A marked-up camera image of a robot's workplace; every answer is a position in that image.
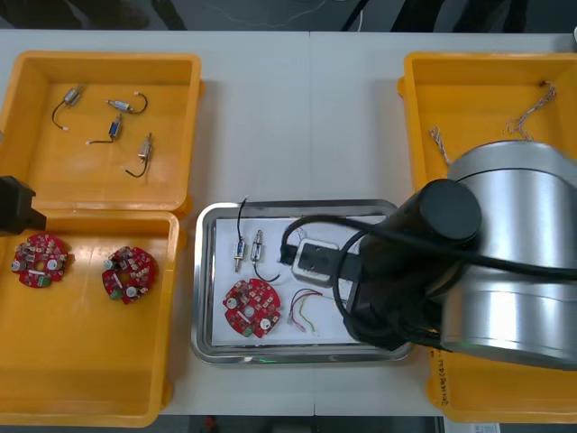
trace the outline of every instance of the stainless steel tray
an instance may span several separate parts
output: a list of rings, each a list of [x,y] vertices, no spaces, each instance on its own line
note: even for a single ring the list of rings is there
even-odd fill
[[[216,221],[235,220],[238,208],[236,203],[214,204],[207,207],[197,221],[191,344],[198,358],[210,364],[340,363],[394,361],[409,354],[410,345],[403,345],[392,352],[357,343],[266,345],[262,340],[265,344],[213,345],[213,309],[220,303],[219,299],[213,299]],[[314,214],[386,216],[395,209],[384,200],[249,202],[243,209],[243,219],[294,218]]]

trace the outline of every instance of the gray floor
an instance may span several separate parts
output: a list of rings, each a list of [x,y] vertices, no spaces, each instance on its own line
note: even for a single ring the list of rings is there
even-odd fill
[[[150,0],[125,0],[150,18],[149,30],[167,27],[154,12]],[[358,0],[173,0],[189,30],[221,31],[339,31]],[[436,21],[436,32],[450,32],[467,0],[445,0]],[[363,12],[364,32],[388,32],[404,0],[370,0]],[[507,4],[492,32],[500,32]],[[75,10],[86,28],[90,21]],[[577,25],[577,1],[530,0],[525,32],[572,32]],[[0,27],[12,27],[0,18]],[[356,31],[358,22],[352,27]]]
[[[215,433],[435,433],[435,419],[422,417],[217,417]],[[204,417],[161,416],[146,433],[199,433]],[[575,433],[577,425],[501,424],[501,433]],[[125,433],[125,428],[0,427],[0,433]]]

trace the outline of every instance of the electronic component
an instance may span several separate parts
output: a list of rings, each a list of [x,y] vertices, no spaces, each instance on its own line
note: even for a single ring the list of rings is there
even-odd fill
[[[241,263],[244,259],[244,239],[241,236],[241,217],[243,216],[244,205],[248,196],[244,198],[238,209],[238,216],[236,217],[236,233],[238,234],[238,241],[234,244],[234,271],[238,273],[241,270]]]
[[[238,281],[226,293],[223,304],[226,321],[242,336],[262,338],[279,323],[280,297],[266,281]]]
[[[108,136],[110,137],[110,140],[91,140],[87,142],[87,145],[94,143],[114,143],[114,140],[116,140],[116,138],[118,138],[118,135],[120,135],[122,121],[123,121],[123,115],[118,115],[110,125],[110,129],[108,130]]]
[[[131,304],[146,294],[157,273],[154,258],[141,248],[123,246],[104,261],[102,282],[112,300]]]
[[[241,262],[244,258],[244,240],[240,239],[234,244],[234,271],[238,273],[241,270]]]
[[[318,250],[319,252],[321,251],[321,248],[317,248],[317,247],[329,248],[329,249],[333,249],[333,250],[338,251],[339,246],[336,244],[330,244],[328,242],[323,242],[323,241],[316,241],[313,239],[303,239],[300,241],[300,244],[299,244],[298,249],[297,249],[297,254],[295,256],[295,260],[292,264],[292,273],[295,275],[295,278],[297,278],[299,280],[303,280],[303,281],[309,281],[309,282],[312,282],[313,284],[317,284],[320,286],[330,287],[331,286],[331,276],[330,275],[315,272],[315,266],[314,265],[310,265],[310,266],[303,266],[302,265],[303,264],[302,262],[306,262],[305,259],[307,257],[303,253],[303,250],[305,249],[305,247],[307,245],[313,245],[316,248],[316,250]]]
[[[134,92],[134,94],[137,97],[142,97],[144,99],[144,107],[142,108],[142,110],[140,111],[136,111],[134,109],[133,106],[131,106],[129,103],[124,102],[124,101],[118,101],[118,100],[111,100],[111,99],[107,99],[106,103],[110,106],[113,106],[114,108],[116,108],[118,111],[122,111],[123,113],[128,113],[129,115],[139,115],[144,113],[144,111],[146,110],[146,108],[148,107],[148,98],[140,93],[140,92]]]
[[[142,142],[140,149],[138,150],[138,157],[141,159],[141,163],[144,163],[144,168],[140,174],[134,174],[126,167],[123,167],[123,170],[126,173],[130,174],[133,178],[141,178],[146,170],[148,169],[149,163],[151,161],[152,155],[152,133],[149,133],[144,142]]]
[[[16,247],[10,269],[19,274],[20,282],[26,286],[48,287],[62,279],[68,257],[68,247],[58,237],[32,235]]]
[[[77,87],[70,89],[68,92],[66,92],[66,95],[64,95],[62,98],[62,101],[54,108],[54,111],[52,111],[52,122],[62,131],[67,131],[69,128],[56,122],[56,113],[61,106],[74,106],[80,99],[83,88],[83,85],[78,85]]]
[[[261,280],[266,282],[274,282],[280,278],[280,274],[277,274],[276,277],[267,280],[266,278],[262,278],[259,274],[259,270],[256,268],[256,263],[261,259],[262,254],[262,230],[256,232],[256,236],[254,238],[254,242],[252,243],[252,250],[251,250],[251,261],[252,267],[254,268],[254,273],[256,276],[259,277]]]
[[[251,261],[252,264],[256,264],[261,259],[261,250],[262,250],[262,230],[256,232],[256,237],[254,238],[254,242],[252,243],[252,250],[251,250]]]

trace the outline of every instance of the orange tray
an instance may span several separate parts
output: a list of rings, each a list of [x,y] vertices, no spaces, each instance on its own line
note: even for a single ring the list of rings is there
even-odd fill
[[[577,373],[431,350],[428,399],[456,422],[577,423]]]
[[[577,158],[577,55],[414,52],[405,58],[398,92],[405,115],[415,189],[446,176],[429,131],[437,126],[452,160],[481,144],[519,139],[505,132],[545,94],[553,102],[529,116],[525,129],[536,141]]]
[[[0,175],[12,175],[37,193],[38,209],[190,210],[188,175],[197,103],[201,90],[200,59],[192,54],[28,51],[14,64],[0,115]],[[86,88],[76,105],[54,107],[70,88]],[[136,108],[150,100],[141,115],[124,115],[114,143],[106,140],[118,112],[105,99]],[[140,171],[137,152],[153,134],[151,164],[140,179],[122,166]]]
[[[147,426],[171,393],[179,221],[167,212],[44,213],[73,255],[62,281],[22,285],[10,263],[31,233],[0,238],[0,424]],[[160,271],[132,305],[110,300],[101,277],[103,260],[124,245],[151,253]]]
[[[525,129],[577,158],[577,55],[415,52],[405,59],[398,92],[405,102],[415,189],[445,177],[429,131],[437,126],[451,159],[481,144],[521,138],[504,133],[545,94]],[[429,400],[459,422],[577,422],[577,373],[504,364],[431,351]]]

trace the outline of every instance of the white tabletop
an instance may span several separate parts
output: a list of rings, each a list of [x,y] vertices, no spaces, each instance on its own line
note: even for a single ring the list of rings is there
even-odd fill
[[[572,51],[571,35],[0,31],[0,99],[27,50],[194,52],[206,93],[190,190],[218,201],[385,198],[412,191],[397,79],[411,51]],[[428,360],[212,366],[190,349],[192,218],[179,267],[167,414],[438,415]]]

